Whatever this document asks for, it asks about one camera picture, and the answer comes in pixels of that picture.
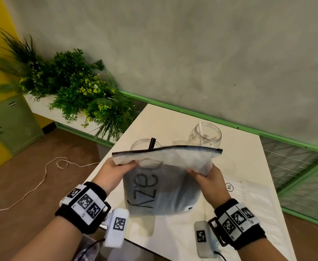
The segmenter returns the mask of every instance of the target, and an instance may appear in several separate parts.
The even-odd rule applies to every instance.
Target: gray wall
[[[318,0],[4,0],[39,52],[121,89],[318,145]]]

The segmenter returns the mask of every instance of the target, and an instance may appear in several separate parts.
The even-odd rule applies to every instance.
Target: planter box
[[[49,104],[51,104],[54,101],[54,95],[49,95],[47,97],[41,98],[39,101],[35,101],[35,98],[30,94],[24,95],[24,97],[33,113],[49,118],[53,121],[71,127],[75,130],[86,133],[90,136],[95,136],[96,132],[98,131],[99,126],[94,122],[90,122],[86,128],[82,126],[82,124],[85,123],[86,119],[86,116],[83,113],[78,114],[77,121],[69,123],[62,116],[62,111],[60,109],[49,110]],[[111,137],[110,142],[115,143],[116,141],[113,139],[113,137]]]

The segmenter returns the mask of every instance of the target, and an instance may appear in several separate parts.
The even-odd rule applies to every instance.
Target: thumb
[[[206,178],[204,175],[198,173],[198,172],[195,172],[194,170],[192,170],[191,168],[188,168],[187,169],[188,173],[196,180],[196,182],[202,186],[205,181],[206,181]]]
[[[135,160],[132,160],[124,165],[121,165],[121,166],[117,166],[119,168],[119,171],[122,173],[122,174],[125,174],[127,173],[129,170],[132,170],[134,167],[136,167],[137,163]]]

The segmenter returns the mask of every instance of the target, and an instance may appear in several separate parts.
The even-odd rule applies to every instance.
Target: empty glass jar
[[[218,127],[210,123],[201,123],[193,128],[188,138],[189,145],[207,146],[210,148],[219,148],[222,140],[222,132]]]
[[[150,142],[151,142],[151,140],[148,139],[148,138],[137,140],[135,143],[133,143],[133,145],[131,146],[130,150],[145,150],[145,149],[148,149]],[[160,147],[161,147],[161,144],[159,144],[158,141],[156,141],[156,143],[154,144],[154,148],[160,148]]]

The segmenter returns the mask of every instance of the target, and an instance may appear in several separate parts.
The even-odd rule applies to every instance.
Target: green trim
[[[281,207],[281,209],[282,209],[282,211],[283,211],[284,213],[293,215],[293,216],[295,216],[295,217],[297,217],[297,218],[300,218],[300,219],[303,219],[303,220],[308,221],[308,222],[310,222],[310,223],[313,223],[313,224],[318,225],[318,220],[317,220],[317,219],[311,218],[311,217],[306,216],[306,215],[302,215],[302,214],[300,214],[300,213],[298,213],[298,212],[295,212],[295,211],[290,210],[290,209],[285,208],[285,207]]]
[[[77,136],[81,136],[83,138],[86,138],[88,140],[91,140],[91,141],[94,141],[98,144],[101,144],[101,145],[105,145],[105,146],[108,146],[110,148],[112,148],[114,146],[114,144],[112,142],[109,142],[107,140],[103,140],[101,138],[95,138],[95,137],[92,137],[91,135],[87,134],[87,133],[84,133],[82,131],[79,131],[77,129],[74,129],[72,127],[69,127],[69,126],[66,126],[66,125],[63,125],[61,123],[58,123],[58,122],[55,122],[55,124],[57,125],[57,128],[60,128],[62,130],[65,130],[67,132],[70,132],[72,134],[75,134]]]
[[[296,186],[300,185],[304,180],[312,176],[314,173],[318,171],[318,162],[308,167],[302,173],[298,174],[296,177],[288,181],[277,191],[277,196],[283,197],[283,195],[291,190],[293,190]]]
[[[222,119],[219,119],[219,118],[215,118],[215,117],[208,116],[208,115],[205,115],[205,114],[202,114],[202,113],[194,112],[194,111],[191,111],[191,110],[188,110],[188,109],[183,109],[183,108],[171,105],[171,104],[163,103],[161,101],[152,100],[152,99],[149,99],[149,98],[146,98],[146,97],[143,97],[143,96],[132,94],[130,92],[124,92],[124,91],[121,91],[121,92],[124,95],[126,95],[126,96],[128,96],[130,98],[133,98],[133,99],[136,99],[136,100],[140,100],[142,102],[146,102],[146,103],[149,103],[149,104],[152,104],[152,105],[157,105],[157,106],[160,106],[160,107],[163,107],[163,108],[166,108],[166,109],[170,109],[170,110],[173,110],[173,111],[176,111],[176,112],[188,114],[188,115],[191,115],[191,116],[194,116],[194,117],[198,117],[198,118],[201,118],[201,119],[204,119],[204,120],[208,120],[208,121],[211,121],[211,122],[214,122],[214,123],[219,123],[221,125],[225,125],[225,126],[229,126],[229,127],[232,127],[232,128],[236,128],[236,129],[239,129],[239,130],[242,130],[242,131],[245,131],[245,132],[249,132],[249,133],[252,133],[252,134],[255,134],[255,135],[264,136],[264,137],[267,137],[267,138],[270,138],[270,139],[274,139],[276,141],[280,141],[280,142],[283,142],[283,143],[286,143],[286,144],[298,146],[298,147],[301,147],[301,148],[307,148],[309,150],[318,152],[318,146],[315,146],[315,145],[306,144],[306,143],[303,143],[303,142],[300,142],[300,141],[296,141],[296,140],[292,140],[292,139],[289,139],[289,138],[286,138],[286,137],[274,135],[274,134],[271,134],[271,133],[268,133],[268,132],[264,132],[264,131],[260,131],[260,130],[251,128],[251,127],[238,125],[237,123],[225,121],[225,120],[222,120]]]

